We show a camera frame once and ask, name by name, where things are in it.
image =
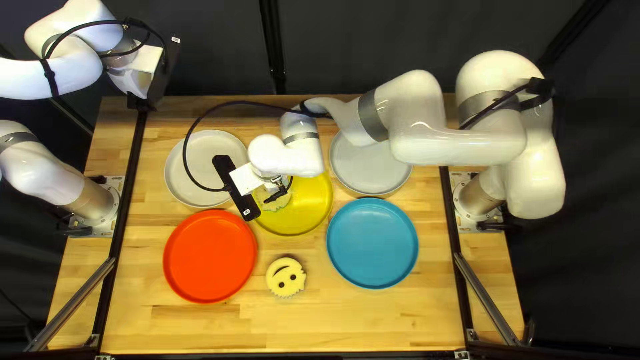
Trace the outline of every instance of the black cable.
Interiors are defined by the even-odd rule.
[[[283,108],[281,106],[276,106],[276,105],[269,105],[269,104],[263,104],[261,102],[255,102],[255,101],[245,101],[245,100],[238,100],[238,101],[229,101],[229,102],[223,102],[222,104],[218,104],[214,107],[212,107],[211,109],[205,111],[204,115],[202,115],[201,117],[197,118],[193,124],[191,125],[191,127],[189,128],[189,131],[187,131],[187,135],[184,137],[184,143],[182,144],[182,164],[184,165],[184,171],[187,173],[187,176],[189,177],[189,179],[196,184],[196,186],[198,186],[199,188],[201,188],[202,190],[207,190],[208,192],[227,192],[229,191],[229,189],[224,186],[222,188],[219,189],[214,189],[214,188],[208,188],[206,186],[204,186],[203,184],[200,184],[191,174],[191,171],[189,171],[189,165],[187,165],[187,144],[189,142],[189,138],[191,137],[191,133],[193,132],[193,130],[196,128],[196,126],[198,126],[198,124],[200,123],[200,121],[202,121],[202,119],[206,118],[207,116],[211,115],[212,113],[214,113],[216,110],[224,108],[226,106],[232,106],[232,105],[252,105],[252,106],[262,106],[264,108],[271,108],[271,109],[278,109],[278,110],[282,110],[285,113],[295,113],[295,114],[300,114],[300,115],[306,115],[308,117],[312,117],[312,118],[320,118],[320,117],[326,117],[328,119],[331,119],[331,117],[329,117],[327,114],[316,114],[316,113],[312,113],[310,111],[300,111],[300,110],[293,110],[293,109],[289,109],[289,108]]]
[[[113,57],[113,56],[125,56],[125,55],[129,55],[129,54],[135,53],[136,51],[140,50],[140,48],[143,47],[147,43],[147,41],[149,41],[150,37],[151,37],[151,33],[147,31],[147,35],[140,42],[140,45],[134,47],[133,49],[131,49],[129,51],[123,51],[121,53],[102,54],[102,55],[100,55],[100,59],[102,59],[102,58],[110,58],[110,57]]]
[[[127,25],[127,26],[134,26],[136,28],[140,28],[140,29],[144,29],[147,30],[148,32],[150,32],[151,34],[153,34],[155,37],[158,38],[158,40],[160,40],[160,43],[162,43],[162,48],[163,48],[163,66],[164,69],[166,70],[168,68],[168,64],[169,64],[169,59],[167,56],[167,51],[166,51],[166,43],[164,42],[164,39],[162,38],[162,36],[160,36],[160,34],[158,32],[156,32],[155,30],[153,30],[152,28],[150,28],[148,25],[146,25],[143,22],[132,22],[132,21],[122,21],[122,20],[99,20],[99,21],[91,21],[91,22],[87,22],[84,24],[80,24],[78,26],[74,26],[73,28],[70,28],[69,30],[66,30],[64,33],[62,33],[49,47],[49,50],[47,50],[47,53],[45,54],[45,56],[43,57],[43,59],[49,59],[51,57],[51,54],[53,54],[53,51],[55,50],[56,46],[58,46],[58,44],[60,44],[60,42],[62,40],[64,40],[67,36],[73,34],[74,32],[80,30],[80,29],[84,29],[84,28],[89,28],[90,26],[97,26],[97,25]]]
[[[502,104],[503,102],[507,101],[512,96],[514,96],[518,92],[521,92],[522,90],[526,89],[527,87],[529,87],[529,83],[526,83],[524,85],[520,85],[517,88],[513,89],[512,91],[508,92],[505,96],[501,97],[500,99],[497,99],[491,105],[487,106],[482,111],[480,111],[475,116],[473,116],[471,119],[469,119],[466,123],[462,124],[459,127],[459,129],[460,130],[464,130],[464,129],[468,129],[468,128],[472,127],[473,125],[476,124],[476,122],[480,121],[480,119],[482,119],[482,117],[485,116],[489,111],[492,111],[496,106],[498,106],[498,105]]]
[[[11,298],[9,298],[9,296],[7,296],[7,294],[4,292],[4,290],[2,290],[0,288],[0,295],[2,295],[4,297],[5,300],[7,300],[7,302],[9,302],[9,304],[11,304],[13,307],[15,307],[15,309],[22,315],[24,316],[24,318],[26,318],[27,320],[29,320],[30,322],[33,322],[33,319],[29,316],[29,314],[25,313],[20,306],[18,306],[18,304],[16,304],[15,302],[13,302],[13,300],[11,300]]]

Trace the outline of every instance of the wooden tabletop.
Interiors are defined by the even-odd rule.
[[[199,352],[334,352],[452,350],[464,347],[453,265],[437,167],[414,167],[407,183],[387,197],[413,221],[418,262],[411,274],[385,290],[364,290],[332,267],[324,237],[329,220],[314,231],[285,238],[250,222],[259,256],[247,284],[224,302],[201,305],[183,300],[167,284],[164,245],[181,221],[200,209],[172,197],[164,184],[164,162],[191,123],[207,108],[246,99],[291,107],[309,95],[167,97],[149,115],[138,176],[124,234],[120,264],[109,308],[102,351],[110,354]],[[355,95],[334,96],[349,100]],[[445,95],[447,116],[457,121],[454,97]],[[196,130],[220,129],[245,145],[259,134],[280,135],[277,117],[255,109],[227,110]],[[105,97],[85,174],[125,174],[136,112],[123,97]],[[318,120],[327,171],[328,149],[338,131]],[[330,172],[332,214],[355,194]],[[221,206],[237,214],[232,202]],[[521,336],[520,303],[503,234],[461,234],[463,253],[498,308]],[[68,239],[49,318],[106,259],[109,239]],[[274,259],[294,254],[308,273],[303,292],[277,299],[266,288],[264,272]],[[484,340],[498,340],[489,318],[469,289],[474,327]],[[74,347],[91,333],[99,289],[51,341],[50,348]]]

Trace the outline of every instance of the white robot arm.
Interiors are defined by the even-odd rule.
[[[74,26],[98,20],[115,20],[115,17],[99,0],[69,0],[60,10],[31,25],[24,34],[24,40],[38,57],[43,58],[62,33]],[[96,82],[104,63],[109,77],[122,92],[132,92],[146,99],[162,55],[160,47],[144,45],[125,56],[99,56],[128,51],[139,44],[137,40],[130,39],[118,24],[79,29],[64,38],[47,60],[55,73],[58,94],[67,94]],[[40,61],[0,58],[0,97],[30,100],[52,95]]]
[[[518,54],[489,51],[473,57],[456,80],[461,123],[531,78],[543,76]],[[517,96],[520,101],[534,97]],[[484,216],[506,200],[514,216],[531,219],[549,216],[563,205],[566,185],[551,133],[551,101],[521,112],[519,101],[512,98],[472,129],[449,129],[438,81],[414,70],[347,103],[324,97],[304,105],[330,113],[353,145],[388,140],[393,156],[404,163],[489,166],[456,203],[466,213]],[[280,125],[284,142],[259,136],[248,148],[250,164],[231,172],[241,193],[249,193],[268,176],[311,177],[324,171],[315,121],[287,113]]]
[[[118,199],[56,158],[24,125],[0,120],[0,176],[18,191],[61,206],[86,225],[111,220]]]

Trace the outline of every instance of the black bracket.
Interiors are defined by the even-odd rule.
[[[213,166],[216,168],[218,175],[220,175],[220,179],[222,179],[224,187],[229,189],[231,199],[240,211],[242,219],[244,219],[244,221],[251,221],[259,217],[261,214],[260,208],[258,207],[258,204],[255,203],[253,196],[251,196],[251,194],[244,196],[240,195],[236,184],[231,179],[231,175],[229,175],[231,171],[236,169],[236,166],[229,155],[215,155],[211,161],[213,162]]]

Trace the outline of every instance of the sponge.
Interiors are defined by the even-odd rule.
[[[289,190],[285,195],[277,198],[275,201],[265,204],[264,201],[269,196],[271,196],[271,194],[267,191],[264,185],[253,191],[253,198],[258,203],[260,210],[276,212],[284,208],[289,203],[291,200],[291,190]]]

